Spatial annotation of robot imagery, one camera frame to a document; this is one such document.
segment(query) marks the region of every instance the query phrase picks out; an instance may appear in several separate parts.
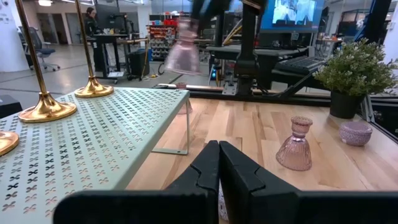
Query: gold candlestick base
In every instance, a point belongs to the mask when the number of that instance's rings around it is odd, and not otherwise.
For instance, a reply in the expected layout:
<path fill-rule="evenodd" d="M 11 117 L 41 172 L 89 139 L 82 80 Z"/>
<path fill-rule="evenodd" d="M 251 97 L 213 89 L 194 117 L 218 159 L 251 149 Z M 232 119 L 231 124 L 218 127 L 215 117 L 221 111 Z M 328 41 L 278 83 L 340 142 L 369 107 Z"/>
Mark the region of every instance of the gold candlestick base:
<path fill-rule="evenodd" d="M 0 132 L 0 156 L 13 150 L 19 143 L 19 136 L 16 133 L 1 131 Z"/>
<path fill-rule="evenodd" d="M 67 117 L 76 110 L 77 107 L 73 103 L 59 103 L 46 92 L 39 93 L 37 105 L 20 112 L 18 117 L 26 123 L 41 123 Z"/>
<path fill-rule="evenodd" d="M 88 77 L 86 87 L 77 89 L 75 96 L 81 98 L 93 98 L 99 96 L 106 96 L 113 93 L 113 87 L 101 85 L 95 77 Z"/>

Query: green plant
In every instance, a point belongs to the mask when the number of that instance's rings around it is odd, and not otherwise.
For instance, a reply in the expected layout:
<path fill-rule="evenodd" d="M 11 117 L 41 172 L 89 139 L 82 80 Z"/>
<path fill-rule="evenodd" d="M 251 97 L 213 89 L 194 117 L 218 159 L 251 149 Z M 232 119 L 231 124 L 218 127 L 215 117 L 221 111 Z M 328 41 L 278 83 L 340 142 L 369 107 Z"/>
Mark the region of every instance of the green plant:
<path fill-rule="evenodd" d="M 331 91 L 349 96 L 386 93 L 386 89 L 392 93 L 397 84 L 392 70 L 397 66 L 393 61 L 383 63 L 383 47 L 367 41 L 343 43 L 342 50 L 335 52 L 328 65 L 314 74 L 315 79 Z"/>

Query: purple jar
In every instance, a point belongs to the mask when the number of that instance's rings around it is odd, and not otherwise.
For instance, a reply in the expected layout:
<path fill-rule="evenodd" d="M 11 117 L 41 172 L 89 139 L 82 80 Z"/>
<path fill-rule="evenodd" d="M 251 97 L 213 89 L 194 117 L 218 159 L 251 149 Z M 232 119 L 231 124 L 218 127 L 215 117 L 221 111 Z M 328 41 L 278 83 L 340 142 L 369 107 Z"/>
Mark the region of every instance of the purple jar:
<path fill-rule="evenodd" d="M 341 140 L 350 146 L 363 146 L 369 142 L 372 129 L 362 122 L 344 122 L 339 129 Z"/>

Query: concrete floor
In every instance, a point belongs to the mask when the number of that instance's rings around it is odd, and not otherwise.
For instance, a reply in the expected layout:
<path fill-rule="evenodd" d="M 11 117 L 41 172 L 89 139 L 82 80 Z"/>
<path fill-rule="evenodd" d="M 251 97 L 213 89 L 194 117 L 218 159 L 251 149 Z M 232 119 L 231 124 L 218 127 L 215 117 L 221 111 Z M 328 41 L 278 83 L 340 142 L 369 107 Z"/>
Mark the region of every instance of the concrete floor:
<path fill-rule="evenodd" d="M 43 77 L 47 91 L 51 92 L 54 98 L 70 93 L 77 88 L 83 87 L 87 83 L 88 67 L 82 45 L 54 46 L 56 52 L 51 57 L 46 58 L 48 63 L 56 63 L 61 69 L 53 72 L 42 68 Z M 124 61 L 123 53 L 120 50 L 121 61 Z M 150 62 L 150 74 L 157 73 L 160 62 Z M 138 80 L 127 81 L 120 80 L 114 84 L 112 80 L 99 80 L 103 84 L 120 87 L 151 88 L 159 83 L 186 82 L 189 85 L 207 85 L 208 84 L 208 66 L 201 64 L 203 75 L 190 76 L 176 73 L 165 72 L 155 79 L 147 79 L 139 82 Z M 273 88 L 283 90 L 287 88 L 286 84 L 273 83 Z M 22 108 L 34 106 L 39 98 L 39 85 L 35 73 L 30 70 L 22 72 L 0 73 L 0 95 L 11 95 L 22 105 Z"/>

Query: gold candlestick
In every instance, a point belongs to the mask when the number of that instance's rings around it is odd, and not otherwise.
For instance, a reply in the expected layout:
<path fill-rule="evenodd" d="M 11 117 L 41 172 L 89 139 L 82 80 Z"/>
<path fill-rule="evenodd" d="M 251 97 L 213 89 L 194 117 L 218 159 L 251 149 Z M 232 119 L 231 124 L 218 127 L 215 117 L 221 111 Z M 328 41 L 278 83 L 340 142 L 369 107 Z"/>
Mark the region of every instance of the gold candlestick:
<path fill-rule="evenodd" d="M 85 47 L 87 66 L 88 66 L 88 74 L 89 74 L 87 85 L 83 88 L 77 89 L 75 91 L 75 96 L 82 97 L 82 98 L 92 98 L 92 97 L 109 95 L 109 94 L 113 93 L 113 87 L 101 85 L 94 76 L 93 66 L 91 64 L 91 59 L 90 59 L 90 52 L 88 51 L 85 26 L 83 24 L 83 18 L 81 16 L 80 1 L 75 0 L 75 5 L 76 5 L 77 16 L 79 18 L 79 23 L 80 23 L 81 38 L 83 39 L 83 45 Z"/>
<path fill-rule="evenodd" d="M 76 112 L 77 107 L 73 103 L 59 103 L 55 101 L 51 94 L 46 90 L 32 36 L 29 32 L 24 5 L 22 0 L 15 0 L 15 3 L 17 5 L 19 18 L 21 19 L 22 28 L 24 29 L 25 40 L 29 47 L 30 56 L 32 57 L 33 66 L 35 68 L 37 81 L 39 82 L 40 87 L 39 102 L 37 105 L 22 111 L 19 113 L 18 117 L 21 121 L 26 123 L 40 123 L 54 121 L 69 116 Z"/>
<path fill-rule="evenodd" d="M 13 150 L 18 143 L 18 134 L 8 131 L 0 131 L 0 156 Z"/>

